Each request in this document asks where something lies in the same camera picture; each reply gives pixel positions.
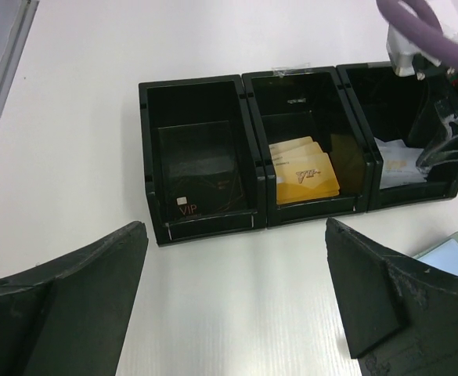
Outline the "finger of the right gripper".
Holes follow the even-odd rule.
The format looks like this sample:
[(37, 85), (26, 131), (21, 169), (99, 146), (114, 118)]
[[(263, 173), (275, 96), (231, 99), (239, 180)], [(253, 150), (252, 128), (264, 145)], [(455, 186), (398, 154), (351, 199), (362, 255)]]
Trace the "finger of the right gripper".
[(428, 78), (426, 96), (409, 131), (406, 144), (423, 149), (416, 167), (458, 162), (458, 78)]

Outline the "green card holder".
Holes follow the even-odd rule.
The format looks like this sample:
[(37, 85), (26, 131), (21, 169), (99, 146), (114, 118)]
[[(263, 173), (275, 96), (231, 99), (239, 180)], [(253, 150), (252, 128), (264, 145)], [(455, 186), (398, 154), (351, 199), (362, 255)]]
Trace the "green card holder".
[(458, 276), (458, 232), (420, 252), (414, 258), (436, 269)]

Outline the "black VIP credit card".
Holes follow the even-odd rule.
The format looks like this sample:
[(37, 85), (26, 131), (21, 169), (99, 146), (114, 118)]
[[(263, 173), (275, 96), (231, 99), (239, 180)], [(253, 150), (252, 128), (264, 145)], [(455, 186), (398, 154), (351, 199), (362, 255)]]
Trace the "black VIP credit card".
[(247, 209), (227, 121), (161, 128), (159, 140), (169, 222)]

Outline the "white credit cards stack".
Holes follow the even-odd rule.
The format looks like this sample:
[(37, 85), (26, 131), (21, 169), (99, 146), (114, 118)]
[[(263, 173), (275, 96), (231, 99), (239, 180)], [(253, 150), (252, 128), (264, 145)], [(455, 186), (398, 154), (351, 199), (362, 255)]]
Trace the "white credit cards stack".
[(375, 138), (383, 159), (380, 189), (427, 182), (428, 170), (417, 167), (417, 159), (424, 151), (407, 147), (402, 139), (384, 142)]

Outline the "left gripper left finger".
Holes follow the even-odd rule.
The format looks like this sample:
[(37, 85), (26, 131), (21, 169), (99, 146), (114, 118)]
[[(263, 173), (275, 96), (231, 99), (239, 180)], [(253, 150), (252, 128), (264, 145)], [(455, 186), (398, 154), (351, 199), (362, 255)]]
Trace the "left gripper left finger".
[(149, 239), (142, 222), (0, 279), (0, 375), (114, 375)]

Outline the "gold credit cards stack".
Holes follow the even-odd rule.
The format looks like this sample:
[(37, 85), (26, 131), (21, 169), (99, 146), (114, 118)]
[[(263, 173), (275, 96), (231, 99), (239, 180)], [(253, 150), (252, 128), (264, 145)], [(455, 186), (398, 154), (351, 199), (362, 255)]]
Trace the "gold credit cards stack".
[(269, 146), (278, 205), (335, 197), (340, 186), (328, 153), (310, 136)]

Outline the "black three-compartment tray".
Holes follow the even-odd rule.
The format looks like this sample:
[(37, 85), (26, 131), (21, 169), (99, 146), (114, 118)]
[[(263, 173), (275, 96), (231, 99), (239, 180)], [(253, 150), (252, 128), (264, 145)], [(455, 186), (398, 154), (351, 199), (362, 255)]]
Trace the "black three-compartment tray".
[(386, 64), (139, 85), (160, 245), (458, 193), (458, 74)]

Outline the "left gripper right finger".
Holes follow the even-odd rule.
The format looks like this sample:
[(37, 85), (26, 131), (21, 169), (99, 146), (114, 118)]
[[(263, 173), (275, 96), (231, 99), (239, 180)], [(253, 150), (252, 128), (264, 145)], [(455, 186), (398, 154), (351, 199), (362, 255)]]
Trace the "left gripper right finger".
[(458, 375), (458, 276), (329, 218), (327, 262), (364, 375)]

